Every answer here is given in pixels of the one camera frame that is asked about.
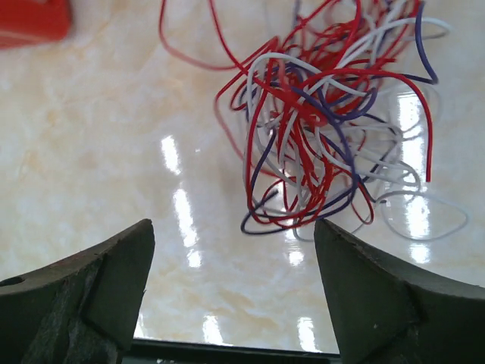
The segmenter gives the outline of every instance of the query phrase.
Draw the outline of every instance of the marble surface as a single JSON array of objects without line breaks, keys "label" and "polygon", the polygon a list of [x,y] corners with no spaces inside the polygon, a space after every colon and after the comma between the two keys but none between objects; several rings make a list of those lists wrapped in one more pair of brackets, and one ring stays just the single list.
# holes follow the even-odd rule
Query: marble surface
[{"label": "marble surface", "polygon": [[[163,50],[158,1],[72,2],[75,23],[64,42],[0,52],[0,280],[150,218],[157,246],[137,337],[337,352],[312,244],[291,233],[239,232],[241,162],[211,110],[230,74],[195,69]],[[174,3],[171,42],[217,61],[205,2]],[[277,33],[289,26],[291,1],[273,3],[279,6],[270,31]],[[264,17],[251,15],[263,14],[261,2],[218,5],[238,55],[267,38]],[[426,44],[443,95],[426,188],[466,207],[470,224],[419,243],[391,233],[377,214],[358,233],[409,262],[482,287],[485,49],[477,45],[484,11],[481,0],[434,0],[426,8],[455,28]],[[390,102],[403,126],[422,119],[405,90]],[[420,173],[424,147],[417,138],[403,148]],[[439,234],[460,218],[425,199],[397,200],[393,208],[394,222],[416,237]],[[350,215],[337,220],[355,223]]]}]

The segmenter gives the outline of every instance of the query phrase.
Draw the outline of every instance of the hole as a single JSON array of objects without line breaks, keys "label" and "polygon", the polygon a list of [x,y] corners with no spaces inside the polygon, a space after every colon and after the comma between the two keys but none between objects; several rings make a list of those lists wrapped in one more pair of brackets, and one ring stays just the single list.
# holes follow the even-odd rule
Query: hole
[{"label": "hole", "polygon": [[0,282],[0,287],[14,286],[15,284],[22,283],[23,281],[25,281],[25,279],[23,279],[22,277],[8,278]]}]

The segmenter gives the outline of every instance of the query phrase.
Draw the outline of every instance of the white surface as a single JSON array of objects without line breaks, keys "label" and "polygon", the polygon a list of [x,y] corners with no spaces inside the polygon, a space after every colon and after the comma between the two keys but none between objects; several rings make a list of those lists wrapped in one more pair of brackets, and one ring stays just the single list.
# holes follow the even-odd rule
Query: white surface
[{"label": "white surface", "polygon": [[[268,37],[262,12],[250,15],[260,2],[218,5],[238,55]],[[271,16],[288,19],[291,2],[279,5]],[[206,8],[177,1],[169,36],[212,61],[221,50]],[[76,25],[65,42],[0,52],[0,280],[150,218],[157,246],[136,336],[336,352],[312,244],[291,232],[239,232],[246,212],[242,162],[211,110],[231,73],[170,57],[158,40],[158,1],[76,0],[73,9]],[[425,43],[444,97],[426,188],[465,206],[471,223],[445,240],[417,243],[390,232],[378,213],[359,236],[485,287],[483,11],[480,0],[435,0],[425,9],[455,28]],[[274,21],[278,27],[287,30],[288,23]],[[194,36],[190,29],[200,31]],[[390,107],[403,126],[422,118],[404,89]],[[417,138],[403,147],[405,162],[419,173],[425,146]],[[416,237],[440,234],[461,218],[424,199],[391,202],[393,222]],[[350,216],[337,221],[351,229]]]}]

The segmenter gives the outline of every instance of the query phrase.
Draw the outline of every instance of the bundle of wires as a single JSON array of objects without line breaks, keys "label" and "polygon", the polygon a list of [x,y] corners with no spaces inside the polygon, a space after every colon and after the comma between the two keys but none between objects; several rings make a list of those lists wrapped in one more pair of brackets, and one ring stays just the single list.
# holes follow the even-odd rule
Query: bundle of wires
[{"label": "bundle of wires", "polygon": [[[418,173],[399,160],[399,147],[405,141],[403,130],[373,110],[398,83],[407,85],[419,98],[427,122],[429,182],[433,126],[427,100],[417,84],[438,83],[423,41],[445,36],[450,27],[441,20],[424,17],[424,2],[368,0],[363,4],[361,0],[325,0],[303,17],[297,0],[290,32],[285,37],[271,37],[247,59],[239,61],[224,38],[214,0],[208,0],[218,38],[233,62],[228,66],[206,64],[168,44],[163,27],[166,2],[163,0],[161,6],[159,32],[172,55],[211,71],[237,71],[215,96],[214,111],[243,160],[248,208],[241,224],[244,233],[296,232],[305,224],[347,208],[354,211],[362,225],[371,224],[375,207],[387,198],[424,195]],[[352,19],[329,24],[327,20],[332,18],[336,5],[349,9]],[[434,24],[441,31],[423,36],[423,24]],[[390,71],[399,55],[413,44],[429,77]],[[230,110],[246,126],[243,150],[219,109],[220,98],[231,90]],[[274,182],[256,196],[255,185],[263,174]],[[372,196],[368,186],[378,181],[404,190],[388,189]],[[274,207],[271,200],[278,193],[282,194],[282,206]],[[367,218],[361,217],[354,206],[358,194],[367,204]],[[468,221],[466,212],[461,211],[465,223],[446,234]],[[246,227],[250,219],[268,228],[250,231]]]}]

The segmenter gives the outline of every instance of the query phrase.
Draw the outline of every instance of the tangled wire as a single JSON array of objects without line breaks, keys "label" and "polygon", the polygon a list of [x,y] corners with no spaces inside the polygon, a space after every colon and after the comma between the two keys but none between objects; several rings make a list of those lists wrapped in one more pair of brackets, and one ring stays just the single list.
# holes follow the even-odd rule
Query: tangled wire
[{"label": "tangled wire", "polygon": [[[433,125],[427,100],[416,83],[438,83],[423,41],[445,36],[450,26],[423,17],[424,2],[370,0],[364,6],[361,0],[326,0],[303,17],[297,0],[289,34],[284,38],[272,37],[247,59],[239,61],[226,43],[214,0],[208,0],[218,38],[233,62],[226,67],[198,61],[167,43],[163,28],[166,2],[163,0],[161,6],[159,32],[164,47],[172,55],[211,71],[237,71],[215,96],[214,111],[243,160],[248,213],[241,231],[262,235],[293,229],[299,237],[297,228],[348,207],[361,226],[371,224],[375,207],[396,195],[437,199],[464,214],[462,224],[433,239],[450,235],[468,222],[465,210],[424,195],[417,171],[399,159],[405,131],[373,110],[376,102],[397,83],[404,83],[415,93],[427,122],[426,182],[429,182]],[[328,25],[337,4],[352,11],[353,19]],[[441,32],[423,36],[423,24],[434,24]],[[428,78],[389,71],[412,43]],[[230,90],[233,91],[230,110],[246,125],[243,151],[219,109],[220,98]],[[257,197],[255,185],[262,174],[272,177],[274,182]],[[380,186],[386,183],[388,189],[372,196],[368,186],[379,181]],[[390,189],[395,186],[402,189]],[[270,207],[269,202],[278,191],[283,195],[283,206]],[[354,206],[358,193],[368,207],[366,218]],[[272,227],[250,231],[246,225],[251,218]]]}]

